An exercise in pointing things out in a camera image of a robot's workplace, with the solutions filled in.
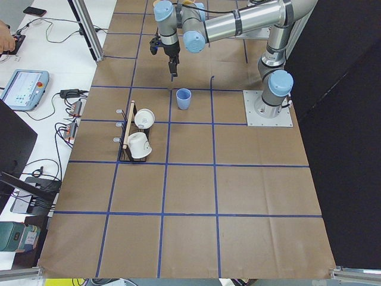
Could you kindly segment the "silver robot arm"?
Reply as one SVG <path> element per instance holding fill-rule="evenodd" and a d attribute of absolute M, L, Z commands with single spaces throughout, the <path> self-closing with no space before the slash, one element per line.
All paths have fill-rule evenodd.
<path fill-rule="evenodd" d="M 313 10 L 316 1 L 251 1 L 249 6 L 227 12 L 216 12 L 207 20 L 202 4 L 157 1 L 154 17 L 157 32 L 150 41 L 150 52 L 155 55 L 163 48 L 169 57 L 170 74 L 177 76 L 180 45 L 178 29 L 183 32 L 185 48 L 191 53 L 201 52 L 205 45 L 259 28 L 270 27 L 266 51 L 258 60 L 258 70 L 265 85 L 259 101 L 263 117 L 276 117 L 284 107 L 282 102 L 290 89 L 281 90 L 280 83 L 289 78 L 282 70 L 286 62 L 286 47 L 293 25 Z"/>

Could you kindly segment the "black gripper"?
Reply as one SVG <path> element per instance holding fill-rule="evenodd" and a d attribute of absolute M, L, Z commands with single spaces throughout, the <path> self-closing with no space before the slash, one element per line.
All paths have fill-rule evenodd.
<path fill-rule="evenodd" d="M 171 45 L 163 45 L 165 54 L 169 57 L 170 62 L 168 63 L 170 74 L 173 77 L 178 77 L 177 65 L 179 61 L 180 45 L 179 42 L 176 42 Z"/>

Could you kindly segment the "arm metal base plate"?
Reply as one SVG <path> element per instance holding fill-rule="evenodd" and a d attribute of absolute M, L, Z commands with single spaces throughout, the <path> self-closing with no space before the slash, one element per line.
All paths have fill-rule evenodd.
<path fill-rule="evenodd" d="M 262 91 L 243 90 L 246 122 L 249 127 L 292 128 L 290 106 L 285 98 L 278 107 L 262 100 Z"/>

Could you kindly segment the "person hand at desk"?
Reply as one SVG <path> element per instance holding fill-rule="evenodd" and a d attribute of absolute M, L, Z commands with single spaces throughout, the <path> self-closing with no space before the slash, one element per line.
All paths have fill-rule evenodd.
<path fill-rule="evenodd" d="M 6 23 L 0 23 L 0 53 L 13 51 L 15 49 L 15 39 Z"/>

